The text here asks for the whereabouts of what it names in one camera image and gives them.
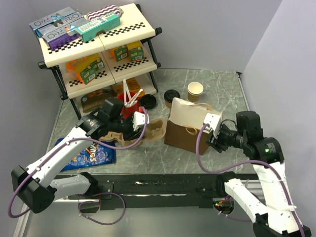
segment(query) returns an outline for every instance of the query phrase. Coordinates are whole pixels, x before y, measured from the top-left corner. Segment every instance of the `shelf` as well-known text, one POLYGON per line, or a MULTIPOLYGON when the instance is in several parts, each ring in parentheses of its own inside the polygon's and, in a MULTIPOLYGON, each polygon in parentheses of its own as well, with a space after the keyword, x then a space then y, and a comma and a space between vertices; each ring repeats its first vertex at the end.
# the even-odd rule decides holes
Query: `shelf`
POLYGON ((124 5, 121 8, 124 11, 124 14, 120 18, 121 24, 86 43, 78 38, 56 50, 51 50, 44 39, 39 38, 46 66, 53 67, 156 35, 155 30, 135 4, 124 5))
POLYGON ((120 25, 99 35, 104 50, 156 35, 155 30, 134 3, 120 6, 120 8, 124 11, 120 18, 120 25))
MULTIPOLYGON (((145 94, 150 94, 150 95, 154 95, 157 93, 156 89, 153 86, 152 81, 149 79, 149 77, 146 74, 142 74, 140 76, 135 77, 135 79, 137 80, 138 84, 140 85, 140 87, 144 90, 145 94)), ((89 113, 84 113, 83 109, 82 109, 82 104, 81 104, 81 96, 76 97, 75 98, 75 103, 80 111, 81 116, 85 116, 89 113)))
POLYGON ((43 38, 39 38, 39 43, 45 64, 49 68, 104 51, 104 46, 99 37, 95 37, 86 43, 78 38, 56 50, 51 50, 43 38))
POLYGON ((144 59, 135 62, 131 62, 129 57, 117 62, 108 50, 102 52, 116 82, 121 82, 123 79, 134 78, 157 69, 157 65, 145 47, 143 47, 143 50, 144 59))
POLYGON ((102 53, 99 53, 100 57, 102 58, 105 67, 98 70, 97 78, 93 81, 89 82, 87 85, 83 84, 81 81, 75 79, 72 75, 70 75, 66 71, 66 64, 61 64, 60 71, 63 76, 63 80, 65 83, 66 91, 68 94, 69 99, 75 98, 80 95, 87 94, 89 92, 93 92, 95 90, 101 89, 106 86, 110 86, 115 84, 115 80, 109 70, 109 67, 104 59, 102 53))

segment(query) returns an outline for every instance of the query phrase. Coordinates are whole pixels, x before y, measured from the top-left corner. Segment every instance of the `checkerboard strip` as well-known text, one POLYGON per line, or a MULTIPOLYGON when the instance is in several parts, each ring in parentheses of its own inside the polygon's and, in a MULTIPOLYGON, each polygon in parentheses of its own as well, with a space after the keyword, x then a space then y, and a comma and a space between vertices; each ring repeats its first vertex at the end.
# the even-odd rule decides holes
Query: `checkerboard strip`
POLYGON ((141 64, 146 63, 146 62, 149 62, 147 57, 145 57, 144 59, 139 60, 139 61, 130 62, 130 63, 126 63, 126 64, 123 64, 123 65, 119 65, 118 67, 114 67, 114 69, 115 69, 116 72, 123 71, 125 69, 136 67, 136 66, 141 65, 141 64))
POLYGON ((115 29, 112 31, 108 31, 108 32, 105 32, 103 34, 104 34, 104 37, 107 38, 110 36, 119 35, 119 34, 123 34, 123 33, 130 32, 130 31, 135 31, 135 30, 140 29, 142 27, 146 27, 146 25, 144 25, 144 22, 137 23, 135 25, 130 25, 129 27, 126 26, 124 28, 119 28, 119 29, 115 29))
POLYGON ((59 48, 55 50, 52 50, 51 48, 47 48, 47 50, 48 50, 48 54, 58 53, 59 51, 64 51, 66 49, 77 47, 77 46, 83 45, 84 43, 90 43, 90 42, 94 42, 94 39, 88 42, 83 42, 82 39, 79 39, 79 40, 71 41, 63 46, 60 46, 59 48))
MULTIPOLYGON (((101 77, 105 77, 105 76, 107 76, 106 71, 99 72, 98 75, 95 77, 95 80, 97 80, 98 78, 101 78, 101 77)), ((77 79, 71 80, 69 82, 70 87, 73 87, 75 85, 80 85, 80 84, 83 84, 83 82, 81 82, 80 80, 77 80, 77 79)))

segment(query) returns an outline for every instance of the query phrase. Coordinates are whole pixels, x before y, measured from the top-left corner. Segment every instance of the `gray marble table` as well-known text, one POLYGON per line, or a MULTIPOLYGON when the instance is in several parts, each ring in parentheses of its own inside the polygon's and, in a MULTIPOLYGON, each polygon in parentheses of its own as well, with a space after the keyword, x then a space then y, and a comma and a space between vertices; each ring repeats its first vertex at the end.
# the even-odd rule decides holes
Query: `gray marble table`
MULTIPOLYGON (((176 89, 181 98, 187 99, 187 86, 192 81, 203 84, 205 93, 199 102, 211 104, 223 112, 223 119, 236 119, 236 112, 247 110, 246 101, 236 72, 218 72, 208 70, 158 69, 155 72, 159 93, 157 107, 149 111, 151 119, 165 118, 169 109, 165 106, 163 94, 168 89, 176 89)), ((50 144, 52 148, 58 138, 65 137, 78 121, 69 101, 64 101, 58 122, 50 144)), ((229 148, 225 153, 217 153, 212 148, 202 156, 203 165, 210 170, 224 168, 230 164, 247 160, 241 150, 229 148)), ((132 150, 117 151, 115 164, 100 165, 62 172, 77 174, 87 171, 92 174, 125 173, 125 174, 190 174, 203 173, 193 153, 165 145, 163 140, 145 142, 132 150)), ((236 173, 254 173, 251 165, 233 169, 236 173)))

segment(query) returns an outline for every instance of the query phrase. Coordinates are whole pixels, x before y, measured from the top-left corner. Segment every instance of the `black lid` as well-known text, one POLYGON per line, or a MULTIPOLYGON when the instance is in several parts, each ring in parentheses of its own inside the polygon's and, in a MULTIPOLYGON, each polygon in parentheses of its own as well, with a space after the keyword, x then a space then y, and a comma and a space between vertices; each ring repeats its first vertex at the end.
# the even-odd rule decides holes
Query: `black lid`
POLYGON ((180 94, 176 90, 167 90, 163 97, 165 101, 172 103, 173 98, 180 98, 180 94))
POLYGON ((140 104, 147 110, 152 110, 156 106, 157 100, 153 95, 144 95, 140 99, 140 104))

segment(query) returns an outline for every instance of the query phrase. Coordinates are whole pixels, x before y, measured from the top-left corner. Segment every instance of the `blue plastic bag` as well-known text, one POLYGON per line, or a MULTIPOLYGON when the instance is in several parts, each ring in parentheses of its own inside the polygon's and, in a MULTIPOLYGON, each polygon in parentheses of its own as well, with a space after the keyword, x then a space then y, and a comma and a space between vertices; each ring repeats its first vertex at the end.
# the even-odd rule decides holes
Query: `blue plastic bag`
MULTIPOLYGON (((62 140, 63 138, 58 139, 55 146, 62 140)), ((114 142, 105 143, 115 146, 114 142)), ((115 150, 93 143, 90 147, 76 155, 61 171, 92 167, 101 164, 112 164, 116 162, 116 158, 115 150)))

